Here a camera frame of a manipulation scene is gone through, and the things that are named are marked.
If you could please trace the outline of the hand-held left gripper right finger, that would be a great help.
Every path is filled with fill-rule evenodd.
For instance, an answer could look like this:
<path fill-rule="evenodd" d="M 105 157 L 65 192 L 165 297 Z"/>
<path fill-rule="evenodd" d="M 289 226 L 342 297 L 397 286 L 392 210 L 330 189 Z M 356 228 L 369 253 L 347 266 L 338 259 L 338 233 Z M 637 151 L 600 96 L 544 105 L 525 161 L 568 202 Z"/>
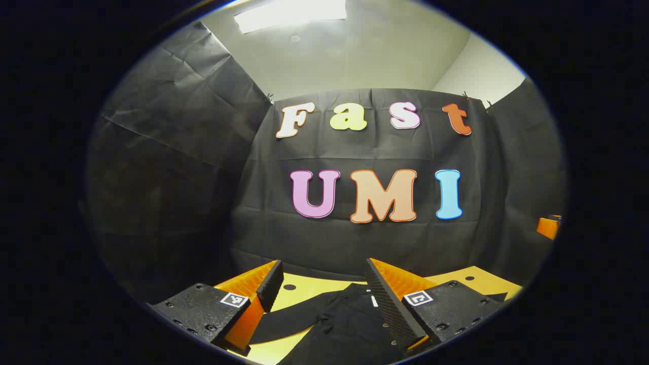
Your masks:
<path fill-rule="evenodd" d="M 457 280 L 434 283 L 374 258 L 367 259 L 365 278 L 404 355 L 415 355 L 471 330 L 504 304 Z"/>

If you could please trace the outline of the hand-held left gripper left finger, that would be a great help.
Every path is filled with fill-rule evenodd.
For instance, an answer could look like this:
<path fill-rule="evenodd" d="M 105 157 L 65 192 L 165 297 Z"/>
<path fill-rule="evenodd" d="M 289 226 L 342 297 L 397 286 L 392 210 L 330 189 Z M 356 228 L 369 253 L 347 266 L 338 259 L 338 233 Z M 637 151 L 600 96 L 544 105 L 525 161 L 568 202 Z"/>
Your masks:
<path fill-rule="evenodd" d="M 148 307 L 181 330 L 246 356 L 261 318 L 274 305 L 283 278 L 282 262 L 275 260 L 215 286 L 193 284 Z"/>

